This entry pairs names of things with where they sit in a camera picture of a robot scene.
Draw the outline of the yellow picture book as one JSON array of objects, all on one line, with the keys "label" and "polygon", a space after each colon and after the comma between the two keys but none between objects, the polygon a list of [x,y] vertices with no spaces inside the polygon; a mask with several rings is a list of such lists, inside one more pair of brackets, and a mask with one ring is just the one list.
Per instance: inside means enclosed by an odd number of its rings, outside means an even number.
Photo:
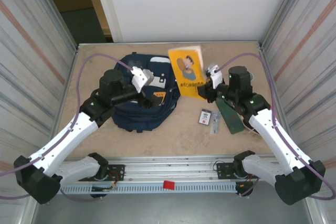
[{"label": "yellow picture book", "polygon": [[168,57],[181,96],[203,100],[197,89],[206,82],[201,46],[170,49]]}]

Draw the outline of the navy blue backpack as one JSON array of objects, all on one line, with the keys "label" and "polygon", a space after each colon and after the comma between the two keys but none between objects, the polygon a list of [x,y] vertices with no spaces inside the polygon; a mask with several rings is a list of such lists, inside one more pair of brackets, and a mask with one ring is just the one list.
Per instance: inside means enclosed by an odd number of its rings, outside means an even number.
[{"label": "navy blue backpack", "polygon": [[166,96],[160,106],[149,109],[140,106],[136,101],[117,106],[112,115],[115,125],[128,132],[138,133],[159,127],[176,108],[181,96],[169,57],[133,52],[124,56],[121,62],[129,67],[149,69],[153,73],[153,81],[142,89],[147,98],[156,97],[153,93],[162,91],[166,92]]}]

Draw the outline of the white black card box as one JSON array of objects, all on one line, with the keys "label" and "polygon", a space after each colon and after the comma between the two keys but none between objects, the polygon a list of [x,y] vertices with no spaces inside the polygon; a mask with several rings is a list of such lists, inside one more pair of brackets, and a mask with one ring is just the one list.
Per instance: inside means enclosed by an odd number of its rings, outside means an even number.
[{"label": "white black card box", "polygon": [[202,109],[199,117],[199,124],[209,125],[212,112],[210,110]]}]

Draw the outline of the clear plastic stationery case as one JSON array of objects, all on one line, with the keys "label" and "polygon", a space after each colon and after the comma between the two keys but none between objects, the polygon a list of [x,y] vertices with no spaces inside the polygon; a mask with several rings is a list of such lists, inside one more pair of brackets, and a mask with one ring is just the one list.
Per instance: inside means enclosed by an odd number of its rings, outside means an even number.
[{"label": "clear plastic stationery case", "polygon": [[219,111],[212,113],[212,115],[211,115],[211,128],[210,128],[210,133],[211,134],[218,134],[220,118],[221,118],[221,114],[220,114]]}]

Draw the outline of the translucent striped side panel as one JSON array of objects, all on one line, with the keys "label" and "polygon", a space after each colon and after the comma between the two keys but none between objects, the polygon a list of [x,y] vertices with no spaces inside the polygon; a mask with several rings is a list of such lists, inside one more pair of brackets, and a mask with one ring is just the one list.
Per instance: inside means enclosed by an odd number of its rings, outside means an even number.
[{"label": "translucent striped side panel", "polygon": [[284,127],[336,191],[336,0],[283,0],[262,48]]},{"label": "translucent striped side panel", "polygon": [[53,134],[75,55],[52,0],[0,0],[0,200],[25,193],[10,170]]}]

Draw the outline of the thin aluminium edge rail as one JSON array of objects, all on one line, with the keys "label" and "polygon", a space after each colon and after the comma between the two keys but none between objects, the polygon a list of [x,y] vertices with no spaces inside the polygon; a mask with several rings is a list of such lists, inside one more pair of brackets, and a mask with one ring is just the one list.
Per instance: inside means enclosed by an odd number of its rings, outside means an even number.
[{"label": "thin aluminium edge rail", "polygon": [[167,44],[204,44],[204,43],[254,43],[260,45],[257,40],[216,40],[216,41],[150,41],[150,42],[107,42],[107,43],[80,43],[80,46],[109,46],[109,45],[167,45]]}]

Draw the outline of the wide aluminium table rail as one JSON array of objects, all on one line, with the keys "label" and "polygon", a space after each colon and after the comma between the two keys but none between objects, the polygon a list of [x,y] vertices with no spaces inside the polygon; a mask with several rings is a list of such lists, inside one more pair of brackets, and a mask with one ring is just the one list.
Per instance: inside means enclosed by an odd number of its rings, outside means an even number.
[{"label": "wide aluminium table rail", "polygon": [[33,170],[40,170],[47,176],[60,177],[62,185],[79,182],[87,177],[104,178],[108,165],[125,165],[123,181],[189,181],[218,179],[215,164],[231,163],[233,157],[177,156],[177,157],[123,157],[105,159],[92,153],[80,160],[70,160],[54,166],[42,166],[42,161],[31,164]]}]

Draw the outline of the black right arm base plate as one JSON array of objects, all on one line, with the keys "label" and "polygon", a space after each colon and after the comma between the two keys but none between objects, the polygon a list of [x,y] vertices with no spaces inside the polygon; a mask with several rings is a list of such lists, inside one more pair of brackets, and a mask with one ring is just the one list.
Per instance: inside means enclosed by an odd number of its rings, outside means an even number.
[{"label": "black right arm base plate", "polygon": [[226,162],[219,162],[215,164],[215,171],[217,172],[218,179],[256,179],[255,175],[248,175],[237,165]]}]

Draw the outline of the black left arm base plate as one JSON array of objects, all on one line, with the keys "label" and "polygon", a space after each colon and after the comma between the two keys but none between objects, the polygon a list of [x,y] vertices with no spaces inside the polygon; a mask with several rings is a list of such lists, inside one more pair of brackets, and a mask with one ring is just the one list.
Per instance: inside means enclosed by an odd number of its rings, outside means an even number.
[{"label": "black left arm base plate", "polygon": [[87,177],[80,182],[118,182],[123,181],[125,176],[125,165],[108,165],[108,171],[104,178]]}]

